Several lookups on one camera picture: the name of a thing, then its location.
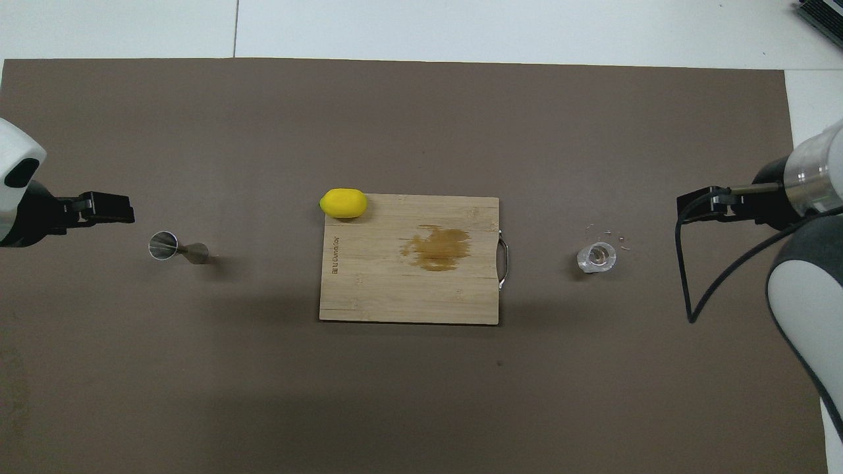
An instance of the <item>wooden cutting board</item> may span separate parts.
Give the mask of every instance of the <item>wooden cutting board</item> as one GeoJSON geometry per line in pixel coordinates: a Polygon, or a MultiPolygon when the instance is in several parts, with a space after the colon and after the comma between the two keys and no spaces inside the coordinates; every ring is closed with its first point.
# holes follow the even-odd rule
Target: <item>wooden cutting board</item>
{"type": "Polygon", "coordinates": [[[325,216],[321,320],[497,324],[498,198],[366,196],[325,216]]]}

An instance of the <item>white table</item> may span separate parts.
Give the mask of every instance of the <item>white table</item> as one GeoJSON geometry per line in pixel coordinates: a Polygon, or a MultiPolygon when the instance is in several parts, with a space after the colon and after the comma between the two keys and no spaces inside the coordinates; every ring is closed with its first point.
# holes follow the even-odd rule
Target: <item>white table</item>
{"type": "MultiPolygon", "coordinates": [[[[843,116],[843,50],[788,0],[0,2],[0,60],[42,57],[783,69],[795,144],[843,116]]],[[[843,472],[843,444],[823,416],[829,469],[843,472]]]]}

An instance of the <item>lemon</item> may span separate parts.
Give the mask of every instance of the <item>lemon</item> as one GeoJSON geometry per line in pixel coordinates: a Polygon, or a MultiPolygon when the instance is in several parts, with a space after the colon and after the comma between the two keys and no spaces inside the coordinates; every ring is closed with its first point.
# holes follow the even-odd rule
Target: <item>lemon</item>
{"type": "Polygon", "coordinates": [[[332,218],[359,217],[366,212],[366,195],[359,189],[334,188],[319,199],[319,207],[332,218]]]}

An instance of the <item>brown stain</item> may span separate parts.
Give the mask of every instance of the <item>brown stain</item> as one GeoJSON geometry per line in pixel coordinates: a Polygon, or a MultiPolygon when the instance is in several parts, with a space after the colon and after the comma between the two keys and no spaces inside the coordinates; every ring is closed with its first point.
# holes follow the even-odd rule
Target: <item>brown stain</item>
{"type": "Polygon", "coordinates": [[[409,256],[411,252],[416,254],[410,265],[430,272],[446,272],[456,269],[460,258],[471,255],[468,232],[442,229],[438,225],[420,225],[419,229],[429,230],[430,235],[426,239],[416,235],[401,248],[403,256],[409,256]]]}

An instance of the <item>jigger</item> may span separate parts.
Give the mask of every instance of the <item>jigger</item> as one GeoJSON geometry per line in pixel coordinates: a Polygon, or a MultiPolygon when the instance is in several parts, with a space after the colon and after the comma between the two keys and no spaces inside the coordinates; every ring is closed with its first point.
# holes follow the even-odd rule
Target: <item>jigger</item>
{"type": "Polygon", "coordinates": [[[180,245],[172,232],[162,230],[149,240],[149,255],[155,260],[167,260],[175,254],[185,256],[190,263],[200,265],[208,259],[208,248],[205,244],[180,245]]]}

